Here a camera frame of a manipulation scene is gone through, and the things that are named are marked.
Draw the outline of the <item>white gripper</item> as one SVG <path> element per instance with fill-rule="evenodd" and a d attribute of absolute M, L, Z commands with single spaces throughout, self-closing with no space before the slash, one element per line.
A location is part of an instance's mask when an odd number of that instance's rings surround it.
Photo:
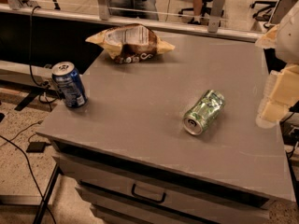
<path fill-rule="evenodd" d="M 255 45 L 261 49 L 274 49 L 278 26 L 273 26 L 259 37 Z M 272 70 L 266 80 L 263 99 L 258 108 L 256 124 L 273 128 L 299 101 L 299 65 L 288 63 L 281 71 Z"/>

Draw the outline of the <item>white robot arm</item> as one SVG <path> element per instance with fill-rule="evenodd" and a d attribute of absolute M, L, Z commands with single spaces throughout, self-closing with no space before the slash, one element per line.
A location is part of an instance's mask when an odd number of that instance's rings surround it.
<path fill-rule="evenodd" d="M 277 2 L 275 11 L 282 2 Z M 255 42 L 259 48 L 274 49 L 276 57 L 286 63 L 281 71 L 271 71 L 266 80 L 256 117 L 261 128 L 274 127 L 299 101 L 299 0 L 282 14 L 279 24 Z"/>

